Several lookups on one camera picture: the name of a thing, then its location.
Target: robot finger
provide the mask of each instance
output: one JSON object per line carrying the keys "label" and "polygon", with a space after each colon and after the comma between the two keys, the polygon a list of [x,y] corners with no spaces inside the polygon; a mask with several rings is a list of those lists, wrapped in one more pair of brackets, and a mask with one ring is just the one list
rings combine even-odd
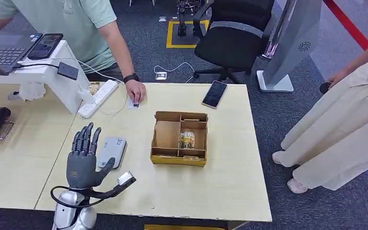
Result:
{"label": "robot finger", "polygon": [[93,187],[99,186],[115,164],[115,157],[111,157],[99,172],[95,173]]}
{"label": "robot finger", "polygon": [[82,128],[80,134],[78,135],[78,139],[77,139],[77,147],[76,149],[78,151],[82,150],[82,143],[84,141],[84,137],[85,137],[85,131],[87,130],[87,127],[84,126],[84,128]]}
{"label": "robot finger", "polygon": [[82,150],[85,151],[89,151],[89,147],[90,147],[90,141],[91,141],[91,130],[94,126],[94,123],[90,123],[85,131],[85,137],[84,137],[84,141],[82,143]]}
{"label": "robot finger", "polygon": [[78,135],[80,134],[80,132],[78,131],[75,136],[74,136],[74,140],[72,141],[72,146],[71,146],[71,151],[75,151],[76,147],[77,147],[77,139],[78,139]]}
{"label": "robot finger", "polygon": [[90,153],[93,153],[94,155],[96,154],[96,147],[98,145],[98,138],[99,138],[99,134],[101,133],[101,127],[97,128],[94,136],[92,137],[92,142],[91,142],[91,146],[90,146]]}

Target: black office chair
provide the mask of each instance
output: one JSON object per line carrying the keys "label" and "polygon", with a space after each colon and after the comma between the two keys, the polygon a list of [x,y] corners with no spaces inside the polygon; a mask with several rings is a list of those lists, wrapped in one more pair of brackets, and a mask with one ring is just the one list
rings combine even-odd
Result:
{"label": "black office chair", "polygon": [[[221,66],[217,69],[197,70],[200,74],[220,74],[219,81],[226,78],[240,84],[232,73],[246,72],[250,75],[256,57],[263,54],[272,31],[271,10],[275,0],[209,0],[194,16],[194,35],[201,40],[195,48],[199,58]],[[212,8],[212,17],[205,35],[202,34],[201,17]],[[255,27],[263,32],[262,37],[230,27],[211,24],[218,21],[238,22]]]}

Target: white kiosk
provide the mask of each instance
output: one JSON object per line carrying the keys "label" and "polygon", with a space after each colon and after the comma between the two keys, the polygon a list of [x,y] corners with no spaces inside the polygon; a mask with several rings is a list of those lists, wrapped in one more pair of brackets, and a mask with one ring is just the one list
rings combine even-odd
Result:
{"label": "white kiosk", "polygon": [[[294,91],[288,73],[318,44],[321,4],[321,0],[287,0],[273,40],[264,55],[272,59],[265,70],[257,72],[261,91]],[[291,13],[290,22],[284,31],[286,19]]]}

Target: man's hand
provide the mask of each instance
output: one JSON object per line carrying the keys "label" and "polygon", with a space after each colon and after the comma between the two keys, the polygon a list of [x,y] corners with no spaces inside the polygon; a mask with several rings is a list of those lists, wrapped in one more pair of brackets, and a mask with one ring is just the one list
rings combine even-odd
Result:
{"label": "man's hand", "polygon": [[130,80],[126,82],[126,91],[134,103],[140,103],[146,97],[146,87],[139,81]]}

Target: snack package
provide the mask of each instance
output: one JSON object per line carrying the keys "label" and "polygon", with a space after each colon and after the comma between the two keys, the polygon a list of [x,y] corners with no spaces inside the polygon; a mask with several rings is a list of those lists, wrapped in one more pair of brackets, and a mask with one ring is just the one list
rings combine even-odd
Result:
{"label": "snack package", "polygon": [[88,87],[88,90],[90,90],[90,93],[94,95],[98,90],[100,89],[101,84],[99,82],[91,82],[90,86]]}
{"label": "snack package", "polygon": [[181,149],[194,149],[196,136],[194,132],[184,131],[180,133],[180,148]]}

